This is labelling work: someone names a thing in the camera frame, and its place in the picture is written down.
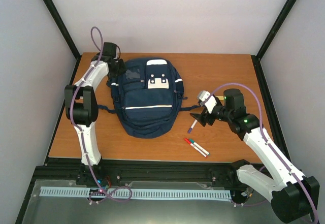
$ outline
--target wooden table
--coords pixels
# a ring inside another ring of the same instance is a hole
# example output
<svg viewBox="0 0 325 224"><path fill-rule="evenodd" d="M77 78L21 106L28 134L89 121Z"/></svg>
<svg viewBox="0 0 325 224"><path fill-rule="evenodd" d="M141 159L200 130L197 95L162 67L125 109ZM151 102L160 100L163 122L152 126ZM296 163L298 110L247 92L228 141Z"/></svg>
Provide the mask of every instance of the wooden table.
<svg viewBox="0 0 325 224"><path fill-rule="evenodd" d="M88 69L94 55L95 53L82 55L75 82ZM197 104L197 95L201 90L211 92L217 86L229 82L249 86L263 103L250 55L125 53L121 56L124 61L136 57L162 57L172 62L184 82L184 96L188 97L183 101L184 107ZM106 86L106 81L107 78L103 79L98 86L96 99L98 104L113 109L110 88ZM248 113L258 116L258 108L253 96L245 89L240 89L244 94ZM200 113L201 110L199 108L192 112ZM264 106L263 119L266 129L271 134ZM197 124L189 135L187 130L192 123L193 118L189 112L179 112L173 128L167 134L155 139L138 139L126 134L116 115L100 110L96 121L98 148L104 159L228 163L244 158L251 163L261 162L257 155L230 131L227 123L216 121L213 126L206 127ZM189 136L210 152L207 158L183 140L184 137ZM81 158L76 131L65 113L60 120L49 157Z"/></svg>

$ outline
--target wall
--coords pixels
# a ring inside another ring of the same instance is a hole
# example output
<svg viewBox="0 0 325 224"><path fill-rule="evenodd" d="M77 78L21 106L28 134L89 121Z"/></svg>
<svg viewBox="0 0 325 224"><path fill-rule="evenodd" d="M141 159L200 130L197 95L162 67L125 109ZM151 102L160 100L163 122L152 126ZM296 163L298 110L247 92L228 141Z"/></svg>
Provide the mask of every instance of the wall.
<svg viewBox="0 0 325 224"><path fill-rule="evenodd" d="M325 221L325 0L297 0L265 57L263 70L293 162L320 182Z"/></svg>
<svg viewBox="0 0 325 224"><path fill-rule="evenodd" d="M123 52L256 54L286 0L53 0L77 48L89 29Z"/></svg>
<svg viewBox="0 0 325 224"><path fill-rule="evenodd" d="M15 222L75 64L42 0L0 0L0 217Z"/></svg>

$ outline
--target navy blue backpack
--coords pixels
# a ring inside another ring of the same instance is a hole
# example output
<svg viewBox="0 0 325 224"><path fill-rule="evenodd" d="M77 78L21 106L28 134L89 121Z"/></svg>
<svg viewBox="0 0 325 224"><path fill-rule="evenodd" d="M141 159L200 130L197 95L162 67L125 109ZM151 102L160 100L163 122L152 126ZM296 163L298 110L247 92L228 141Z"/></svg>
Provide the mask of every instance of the navy blue backpack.
<svg viewBox="0 0 325 224"><path fill-rule="evenodd" d="M167 133L181 110L184 95L183 80L178 72L162 58L131 59L125 66L126 73L107 82L115 113L125 131L146 139ZM99 108L113 113L106 106Z"/></svg>

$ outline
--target transparent plastic sheet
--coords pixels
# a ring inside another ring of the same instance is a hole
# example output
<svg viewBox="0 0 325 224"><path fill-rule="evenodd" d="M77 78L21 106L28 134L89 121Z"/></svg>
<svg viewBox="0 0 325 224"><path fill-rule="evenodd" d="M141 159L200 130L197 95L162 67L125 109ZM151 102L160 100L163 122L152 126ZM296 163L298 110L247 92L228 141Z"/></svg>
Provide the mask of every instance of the transparent plastic sheet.
<svg viewBox="0 0 325 224"><path fill-rule="evenodd" d="M281 224L271 205L265 203L251 208L234 208L231 203L221 201L152 201L134 200L116 203L111 200L98 205L89 205L86 198L40 197L41 186L86 187L68 180L38 180L35 183L23 224L57 223L155 223L155 224ZM212 189L200 183L184 182L138 182L131 188L161 189ZM254 193L249 203L256 203L263 197ZM301 220L292 224L304 223Z"/></svg>

